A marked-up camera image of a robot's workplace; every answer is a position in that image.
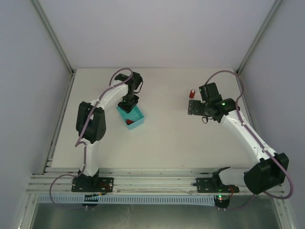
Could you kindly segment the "teal plastic bin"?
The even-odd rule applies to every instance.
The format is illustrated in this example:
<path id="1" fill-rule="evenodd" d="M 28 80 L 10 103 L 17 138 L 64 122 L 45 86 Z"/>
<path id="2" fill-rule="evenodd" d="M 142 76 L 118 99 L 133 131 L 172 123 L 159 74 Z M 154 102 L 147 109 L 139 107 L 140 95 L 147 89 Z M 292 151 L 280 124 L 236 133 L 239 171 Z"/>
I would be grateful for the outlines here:
<path id="1" fill-rule="evenodd" d="M 144 123 L 144 115 L 143 115 L 143 113 L 141 112 L 141 110 L 139 109 L 138 106 L 135 106 L 132 109 L 132 111 L 129 112 L 129 113 L 124 112 L 119 107 L 117 107 L 117 111 L 118 111 L 120 117 L 123 119 L 127 129 L 129 129 L 129 130 L 133 130 L 136 127 L 138 127 L 138 126 L 140 126 L 140 125 L 142 125 Z M 127 119 L 133 120 L 134 123 L 131 124 L 131 125 L 127 125 L 126 124 L 126 120 Z"/>

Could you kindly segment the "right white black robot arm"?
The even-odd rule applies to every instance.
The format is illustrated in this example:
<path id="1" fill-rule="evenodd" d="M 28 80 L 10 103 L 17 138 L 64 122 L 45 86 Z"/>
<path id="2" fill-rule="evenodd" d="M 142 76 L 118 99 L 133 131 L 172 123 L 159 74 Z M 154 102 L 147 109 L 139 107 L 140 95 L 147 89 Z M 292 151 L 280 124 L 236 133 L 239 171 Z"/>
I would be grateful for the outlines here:
<path id="1" fill-rule="evenodd" d="M 189 100 L 188 114 L 201 116 L 204 123 L 216 121 L 239 142 L 251 165 L 247 169 L 224 167 L 213 172 L 212 184 L 219 190 L 223 186 L 242 186 L 253 194 L 261 194 L 285 181 L 289 159 L 278 154 L 250 126 L 232 98 L 223 99 L 215 83 L 199 87 L 201 100 Z"/>

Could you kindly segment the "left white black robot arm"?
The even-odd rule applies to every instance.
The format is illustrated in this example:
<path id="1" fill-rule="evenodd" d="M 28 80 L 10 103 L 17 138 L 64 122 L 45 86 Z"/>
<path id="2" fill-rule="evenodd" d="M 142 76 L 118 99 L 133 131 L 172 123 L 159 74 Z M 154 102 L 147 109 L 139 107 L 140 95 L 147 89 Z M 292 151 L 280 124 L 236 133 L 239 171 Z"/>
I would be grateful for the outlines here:
<path id="1" fill-rule="evenodd" d="M 143 115 L 137 107 L 137 94 L 141 91 L 142 84 L 143 79 L 139 73 L 125 75 L 117 71 L 100 97 L 89 103 L 80 103 L 76 121 L 79 138 L 75 145 L 84 145 L 84 162 L 72 180 L 72 192 L 111 191 L 110 182 L 99 177 L 97 162 L 99 144 L 106 133 L 105 112 L 115 105 L 130 128 L 142 123 Z"/>

